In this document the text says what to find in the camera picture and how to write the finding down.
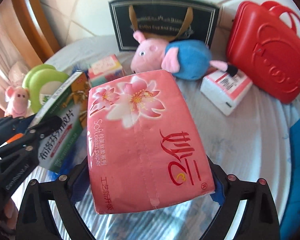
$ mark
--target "red plastic case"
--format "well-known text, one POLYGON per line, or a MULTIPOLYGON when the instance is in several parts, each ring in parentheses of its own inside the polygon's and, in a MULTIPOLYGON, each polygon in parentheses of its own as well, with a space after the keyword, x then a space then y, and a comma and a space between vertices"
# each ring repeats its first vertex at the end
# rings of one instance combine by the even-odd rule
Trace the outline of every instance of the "red plastic case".
POLYGON ((300 93, 300 38, 294 19, 300 22, 294 11, 275 1, 242 2, 226 50, 231 64, 285 104, 300 93), (279 18, 285 12, 291 28, 279 18))

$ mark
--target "red chinese characters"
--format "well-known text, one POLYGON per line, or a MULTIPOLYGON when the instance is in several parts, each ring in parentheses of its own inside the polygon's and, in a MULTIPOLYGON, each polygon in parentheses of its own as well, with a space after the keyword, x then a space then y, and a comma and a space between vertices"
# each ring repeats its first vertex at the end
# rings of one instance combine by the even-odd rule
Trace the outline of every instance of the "red chinese characters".
MULTIPOLYGON (((168 172, 171 178, 171 181, 177 185, 180 186, 182 185, 186 180, 186 175, 189 176, 190 182, 192 185, 194 185, 194 180, 192 177, 192 173, 190 171, 189 167, 189 162, 188 158, 193 156, 194 153, 194 148, 191 147, 189 142, 191 141, 189 134, 186 132, 180 132, 180 133, 171 133, 167 136, 164 136, 161 133, 160 130, 160 135, 162 137, 161 141, 161 148, 171 156, 173 156, 176 160, 171 161, 168 164, 168 172), (176 176, 173 176, 172 169, 176 170, 174 167, 177 169, 180 169, 179 173, 176 176)), ((201 181, 200 173, 198 170, 197 162, 193 159, 193 165, 195 167, 196 174, 198 176, 198 180, 201 181)))

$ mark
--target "pig plush toy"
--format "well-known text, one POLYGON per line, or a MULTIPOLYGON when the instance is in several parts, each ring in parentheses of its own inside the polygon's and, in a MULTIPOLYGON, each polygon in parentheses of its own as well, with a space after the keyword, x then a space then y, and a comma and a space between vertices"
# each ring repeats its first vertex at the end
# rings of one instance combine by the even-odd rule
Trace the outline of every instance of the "pig plush toy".
POLYGON ((9 102, 4 115, 12 115, 13 118, 26 117, 28 112, 28 91, 22 87, 13 88, 9 86, 5 94, 9 102))
POLYGON ((146 40, 141 31, 135 31, 133 37, 140 43, 131 62, 133 73, 164 69, 177 78, 197 80, 207 73, 211 64, 222 71, 228 71, 230 75, 236 74, 234 66, 212 64, 211 53, 202 41, 169 43, 164 39, 146 40))

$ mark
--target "flower print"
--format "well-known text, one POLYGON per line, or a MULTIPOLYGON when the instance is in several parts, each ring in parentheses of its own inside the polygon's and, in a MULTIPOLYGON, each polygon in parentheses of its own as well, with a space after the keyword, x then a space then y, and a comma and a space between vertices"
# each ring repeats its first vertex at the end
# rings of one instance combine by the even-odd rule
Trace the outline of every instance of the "flower print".
POLYGON ((131 83, 122 86, 115 106, 107 115, 109 120, 122 120, 124 127, 132 127, 140 116, 159 117, 158 110, 164 110, 163 104, 155 97, 159 91, 154 90, 155 81, 147 84, 144 80, 133 77, 131 83))
POLYGON ((119 99, 119 94, 114 93, 114 88, 101 88, 99 92, 92 95, 92 98, 95 99, 95 101, 92 103, 90 110, 100 110, 104 107, 109 108, 112 104, 114 104, 119 99))

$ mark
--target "curtain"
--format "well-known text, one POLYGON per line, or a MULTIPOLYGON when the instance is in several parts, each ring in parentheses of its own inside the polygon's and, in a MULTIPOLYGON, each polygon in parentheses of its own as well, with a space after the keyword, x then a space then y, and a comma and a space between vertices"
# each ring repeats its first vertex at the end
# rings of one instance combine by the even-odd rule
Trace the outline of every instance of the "curtain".
POLYGON ((5 90, 11 85, 9 71, 16 62, 24 62, 22 56, 10 40, 0 14, 0 108, 5 111, 5 90))

